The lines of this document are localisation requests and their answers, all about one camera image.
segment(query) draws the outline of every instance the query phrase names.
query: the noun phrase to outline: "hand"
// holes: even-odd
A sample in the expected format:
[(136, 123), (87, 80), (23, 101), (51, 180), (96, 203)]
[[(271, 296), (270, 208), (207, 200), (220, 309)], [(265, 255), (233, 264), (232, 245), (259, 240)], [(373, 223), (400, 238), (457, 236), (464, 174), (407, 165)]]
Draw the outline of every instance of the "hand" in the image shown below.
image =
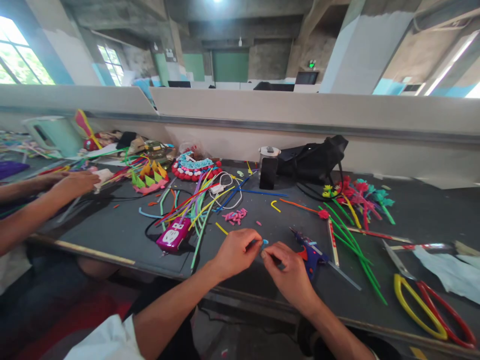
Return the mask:
[(99, 182), (99, 176), (90, 171), (70, 172), (67, 177), (52, 187), (49, 193), (70, 201), (91, 192), (94, 184)]
[[(310, 283), (300, 255), (279, 241), (266, 247), (261, 252), (261, 258), (281, 294), (307, 317), (320, 299)], [(280, 270), (274, 259), (280, 260), (285, 268)]]
[(66, 171), (54, 172), (45, 175), (39, 175), (27, 181), (30, 182), (30, 186), (35, 188), (38, 192), (42, 192), (44, 190), (49, 190), (52, 186), (66, 178), (68, 175), (69, 173)]
[(212, 268), (220, 276), (220, 281), (247, 269), (259, 254), (262, 244), (262, 237), (253, 229), (231, 231), (211, 261)]

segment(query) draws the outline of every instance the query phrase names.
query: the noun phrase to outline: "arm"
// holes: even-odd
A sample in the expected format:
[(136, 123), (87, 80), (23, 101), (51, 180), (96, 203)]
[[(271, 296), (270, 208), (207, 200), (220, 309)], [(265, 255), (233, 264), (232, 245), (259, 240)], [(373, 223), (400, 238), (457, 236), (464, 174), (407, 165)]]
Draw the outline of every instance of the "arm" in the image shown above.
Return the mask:
[[(247, 249), (253, 240), (256, 242)], [(141, 355), (146, 360), (157, 359), (205, 294), (223, 280), (247, 269), (262, 243), (262, 237), (255, 230), (230, 232), (213, 260), (137, 314), (133, 325)]]
[(68, 172), (56, 172), (0, 186), (0, 204), (36, 195), (51, 188), (54, 184), (68, 176), (68, 174)]
[(100, 181), (88, 171), (73, 172), (45, 195), (0, 220), (0, 256), (25, 240), (73, 199), (91, 191)]
[[(282, 295), (310, 321), (336, 359), (375, 360), (374, 354), (317, 296), (299, 255), (284, 243), (277, 242), (262, 251), (261, 257)], [(283, 270), (275, 265), (274, 258), (282, 262)]]

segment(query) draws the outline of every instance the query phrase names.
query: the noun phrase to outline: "pink foam piece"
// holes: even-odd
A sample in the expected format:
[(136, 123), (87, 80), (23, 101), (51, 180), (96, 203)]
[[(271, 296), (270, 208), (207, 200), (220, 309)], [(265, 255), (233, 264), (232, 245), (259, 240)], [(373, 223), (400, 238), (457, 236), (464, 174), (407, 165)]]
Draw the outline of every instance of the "pink foam piece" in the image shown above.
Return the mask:
[(160, 180), (158, 183), (153, 184), (152, 186), (149, 187), (142, 187), (138, 188), (137, 186), (133, 186), (133, 189), (140, 194), (147, 195), (150, 193), (153, 193), (154, 191), (157, 191), (158, 189), (161, 189), (162, 187), (165, 187), (165, 184), (168, 183), (167, 180)]

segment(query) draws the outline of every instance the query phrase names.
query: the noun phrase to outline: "white shirt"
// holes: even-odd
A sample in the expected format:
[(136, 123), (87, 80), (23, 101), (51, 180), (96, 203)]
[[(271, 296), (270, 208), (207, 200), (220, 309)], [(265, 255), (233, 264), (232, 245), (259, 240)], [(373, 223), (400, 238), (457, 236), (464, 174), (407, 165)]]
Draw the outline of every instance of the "white shirt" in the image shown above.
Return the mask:
[(144, 360), (140, 354), (132, 316), (123, 323), (112, 315), (74, 346), (64, 360)]
[(32, 265), (27, 258), (24, 245), (15, 247), (0, 257), (0, 296), (7, 288), (25, 274)]

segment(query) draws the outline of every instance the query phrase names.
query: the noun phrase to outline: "table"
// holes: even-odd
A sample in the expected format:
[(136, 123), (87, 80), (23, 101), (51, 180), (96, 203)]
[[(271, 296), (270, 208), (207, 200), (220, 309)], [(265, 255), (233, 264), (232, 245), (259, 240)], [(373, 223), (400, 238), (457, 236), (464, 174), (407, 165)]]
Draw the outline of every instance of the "table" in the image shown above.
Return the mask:
[[(247, 165), (243, 161), (225, 160), (222, 168), (234, 175), (237, 174), (237, 170), (248, 174)], [(440, 190), (413, 179), (385, 178), (380, 180), (371, 175), (350, 175), (353, 180), (362, 178), (377, 188), (381, 185), (389, 186), (391, 188), (390, 197), (396, 200), (391, 208), (391, 214), (397, 225), (393, 226), (387, 221), (373, 220), (370, 224), (372, 231), (409, 238), (418, 244), (452, 243), (459, 240), (468, 246), (480, 249), (476, 234), (480, 188)], [(258, 184), (258, 174), (254, 174), (245, 183), (243, 189), (259, 190)], [(173, 189), (185, 189), (192, 192), (194, 184), (177, 180)], [(305, 196), (289, 179), (279, 178), (274, 192), (288, 194), (287, 200), (311, 209), (317, 208), (319, 204)], [(188, 198), (186, 193), (181, 194), (179, 203)], [(61, 224), (57, 223), (58, 217), (53, 218), (45, 224), (40, 233), (77, 247), (85, 247), (120, 257), (130, 263), (108, 258), (107, 261), (176, 279), (187, 278), (190, 275), (193, 251), (162, 256), (157, 245), (144, 235), (144, 230), (152, 222), (152, 219), (140, 215), (138, 209), (141, 207), (147, 213), (159, 215), (158, 205), (147, 206), (149, 202), (157, 199), (155, 195), (124, 199), (124, 202), (115, 202), (111, 198), (106, 198), (109, 196), (129, 198), (138, 195), (128, 182), (117, 184), (105, 189), (100, 195), (89, 195), (88, 198), (93, 199), (92, 201), (79, 203)], [(238, 196), (238, 194), (235, 195), (230, 204), (234, 204)], [(240, 228), (256, 229), (271, 244), (282, 241), (292, 249), (299, 251), (300, 246), (289, 230), (289, 227), (292, 227), (316, 241), (320, 250), (331, 255), (326, 223), (314, 213), (280, 201), (275, 204), (281, 210), (279, 213), (270, 205), (271, 201), (278, 199), (276, 196), (244, 192), (239, 208), (245, 208), (248, 215), (242, 220), (241, 227), (232, 226), (221, 217), (229, 210), (212, 213), (199, 251), (198, 266), (202, 267), (215, 256), (225, 238), (225, 235), (215, 226), (215, 222), (219, 222), (227, 231)], [(169, 211), (172, 205), (173, 197), (169, 195), (164, 202), (165, 212)], [(262, 226), (257, 225), (256, 221), (259, 221)], [(151, 232), (159, 234), (160, 231), (161, 228), (157, 230), (152, 228)], [(388, 306), (383, 305), (376, 296), (356, 256), (346, 246), (339, 243), (340, 267), (362, 287), (362, 291), (357, 291), (330, 267), (320, 268), (312, 283), (318, 295), (337, 316), (348, 324), (375, 332), (400, 337), (410, 336), (410, 339), (423, 341), (438, 349), (454, 349), (458, 353), (478, 356), (477, 352), (430, 338), (414, 323), (395, 296), (393, 274), (397, 269), (383, 249), (381, 240), (361, 234), (354, 234), (354, 236), (365, 256), (374, 263), (372, 270), (380, 283)], [(197, 236), (192, 235), (189, 243), (194, 247), (196, 242)], [(398, 245), (399, 243), (391, 242), (390, 244)], [(82, 253), (82, 248), (70, 250)], [(438, 278), (424, 268), (411, 252), (402, 252), (399, 256), (413, 275), (424, 280), (456, 309), (480, 340), (480, 306), (466, 298), (445, 293)], [(250, 299), (272, 308), (291, 310), (265, 270), (260, 257), (255, 259), (249, 269), (220, 284), (219, 289), (227, 294), (242, 295), (244, 300)]]

